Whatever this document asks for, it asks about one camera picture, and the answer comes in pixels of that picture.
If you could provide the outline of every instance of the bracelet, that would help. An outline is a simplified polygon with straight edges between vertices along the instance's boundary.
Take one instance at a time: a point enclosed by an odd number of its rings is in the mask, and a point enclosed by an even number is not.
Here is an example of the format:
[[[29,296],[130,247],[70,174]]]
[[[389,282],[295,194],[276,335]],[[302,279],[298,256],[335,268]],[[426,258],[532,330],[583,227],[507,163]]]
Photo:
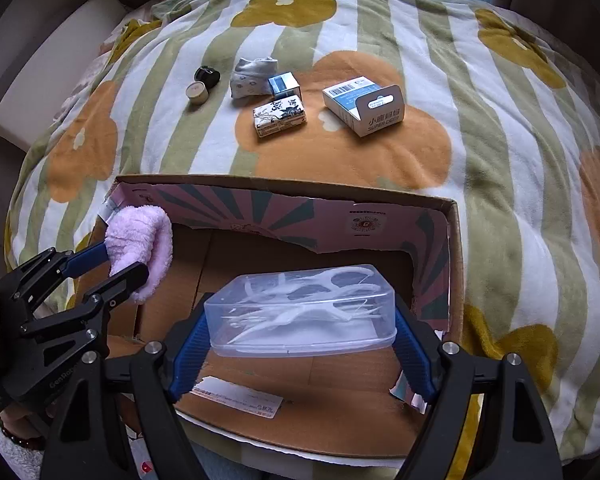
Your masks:
[[[32,449],[34,451],[42,451],[43,449],[45,449],[45,444],[46,444],[45,437],[35,436],[33,438],[20,438],[19,436],[14,435],[13,433],[11,433],[11,431],[7,430],[7,428],[4,427],[4,423],[1,418],[0,418],[0,430],[2,431],[2,434],[5,437],[7,437],[9,440],[11,440],[17,446],[23,447],[25,449]]]

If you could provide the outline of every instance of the printed label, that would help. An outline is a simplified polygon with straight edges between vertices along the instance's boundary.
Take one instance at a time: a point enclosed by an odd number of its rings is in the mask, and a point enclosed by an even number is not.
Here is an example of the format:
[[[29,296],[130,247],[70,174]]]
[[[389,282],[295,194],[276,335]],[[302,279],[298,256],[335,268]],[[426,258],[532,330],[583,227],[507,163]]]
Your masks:
[[[355,88],[353,90],[344,92],[333,100],[336,101],[340,106],[342,106],[345,110],[351,112],[352,110],[356,110],[356,114],[358,110],[356,108],[356,99],[360,96],[369,94],[375,90],[379,90],[381,87],[375,83],[371,83],[371,85],[363,86],[362,88]]]
[[[273,418],[282,403],[282,397],[257,392],[212,376],[202,379],[191,393],[265,418]]]
[[[350,81],[344,81],[342,83],[338,83],[337,85],[325,88],[324,91],[327,92],[327,94],[329,94],[331,97],[336,97],[337,95],[351,92],[352,90],[356,90],[358,88],[364,88],[365,86],[371,86],[373,84],[374,82],[366,77],[357,77],[355,79],[351,79]]]
[[[394,96],[387,95],[386,97],[379,95],[375,101],[371,101],[368,106],[369,108],[378,108],[379,106],[391,103],[394,100]]]
[[[351,211],[347,231],[357,236],[377,235],[384,229],[386,216],[373,211]]]
[[[375,130],[379,130],[380,128],[384,128],[389,124],[393,124],[398,121],[400,118],[400,108],[396,108],[390,112],[385,114],[380,114],[377,117],[373,117],[366,128],[368,132],[373,132]]]

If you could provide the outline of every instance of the white fluffy fabric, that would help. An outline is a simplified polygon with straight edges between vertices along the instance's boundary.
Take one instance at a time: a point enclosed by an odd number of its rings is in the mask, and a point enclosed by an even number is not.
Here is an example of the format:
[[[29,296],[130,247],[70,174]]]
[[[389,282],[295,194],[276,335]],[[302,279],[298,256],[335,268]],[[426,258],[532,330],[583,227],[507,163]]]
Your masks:
[[[17,446],[0,430],[0,454],[21,480],[38,480],[42,453]]]
[[[146,283],[131,293],[131,301],[142,304],[155,292],[167,274],[173,257],[171,220],[155,205],[122,208],[113,218],[104,243],[111,262],[110,276],[135,262],[146,264]]]

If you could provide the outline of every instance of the open cardboard box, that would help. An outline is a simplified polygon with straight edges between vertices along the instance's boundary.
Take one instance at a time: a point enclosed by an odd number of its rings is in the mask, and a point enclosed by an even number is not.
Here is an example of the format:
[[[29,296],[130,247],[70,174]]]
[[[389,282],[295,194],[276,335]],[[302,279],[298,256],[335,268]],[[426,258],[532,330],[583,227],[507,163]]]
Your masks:
[[[102,216],[145,204],[160,205],[173,221],[173,263],[146,304],[112,311],[112,356],[137,351],[130,338],[164,338],[203,293],[241,274],[362,263],[376,266],[421,319],[459,340],[462,250],[451,200],[238,176],[131,175],[116,179]],[[105,229],[98,219],[91,243],[103,240]],[[78,298],[107,273],[100,266],[83,276]],[[214,376],[283,397],[280,409],[263,418],[193,394],[177,408],[275,446],[404,457],[424,418],[389,394],[399,373],[391,348],[304,358],[223,358],[210,351],[199,380]]]

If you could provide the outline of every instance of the pink fluffy cloth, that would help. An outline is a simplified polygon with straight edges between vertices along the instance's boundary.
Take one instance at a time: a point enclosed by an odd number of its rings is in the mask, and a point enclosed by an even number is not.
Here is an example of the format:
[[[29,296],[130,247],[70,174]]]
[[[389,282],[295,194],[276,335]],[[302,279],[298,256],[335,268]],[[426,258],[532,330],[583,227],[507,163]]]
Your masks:
[[[146,264],[149,278],[131,293],[131,300],[144,303],[164,278],[173,257],[171,220],[155,205],[127,206],[110,221],[104,239],[111,262],[110,276],[135,262]]]

